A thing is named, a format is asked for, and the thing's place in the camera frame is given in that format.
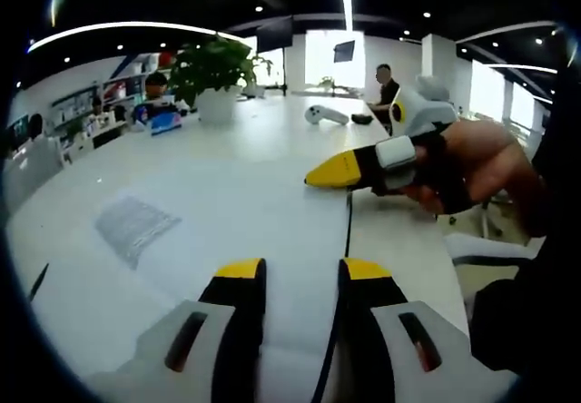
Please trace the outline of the person's right hand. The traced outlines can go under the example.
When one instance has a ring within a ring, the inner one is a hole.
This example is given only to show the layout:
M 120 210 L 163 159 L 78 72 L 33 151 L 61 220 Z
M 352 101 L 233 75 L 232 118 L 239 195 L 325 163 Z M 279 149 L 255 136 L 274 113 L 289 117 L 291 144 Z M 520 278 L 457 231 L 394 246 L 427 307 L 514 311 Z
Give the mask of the person's right hand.
M 444 154 L 460 170 L 468 201 L 481 203 L 504 190 L 517 206 L 529 206 L 528 180 L 534 170 L 517 140 L 502 125 L 492 122 L 461 121 L 440 134 Z

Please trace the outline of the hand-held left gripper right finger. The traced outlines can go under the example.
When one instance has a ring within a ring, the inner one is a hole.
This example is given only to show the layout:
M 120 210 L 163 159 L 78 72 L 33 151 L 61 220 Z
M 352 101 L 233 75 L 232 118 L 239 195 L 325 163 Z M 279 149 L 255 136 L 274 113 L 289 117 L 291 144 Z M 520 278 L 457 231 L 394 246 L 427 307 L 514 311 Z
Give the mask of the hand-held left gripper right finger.
M 409 301 L 369 260 L 339 266 L 340 325 L 359 402 L 506 402 L 517 383 L 471 353 L 468 336 L 423 301 Z

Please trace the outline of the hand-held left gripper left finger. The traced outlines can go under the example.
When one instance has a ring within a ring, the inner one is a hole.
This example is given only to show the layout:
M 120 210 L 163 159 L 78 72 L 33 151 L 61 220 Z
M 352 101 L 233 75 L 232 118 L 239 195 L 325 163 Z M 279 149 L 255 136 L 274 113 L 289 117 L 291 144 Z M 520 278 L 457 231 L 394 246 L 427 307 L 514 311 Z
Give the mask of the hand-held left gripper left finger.
M 92 375 L 102 402 L 252 402 L 263 340 L 263 259 L 221 267 L 196 301 L 186 300 L 137 340 L 132 359 Z

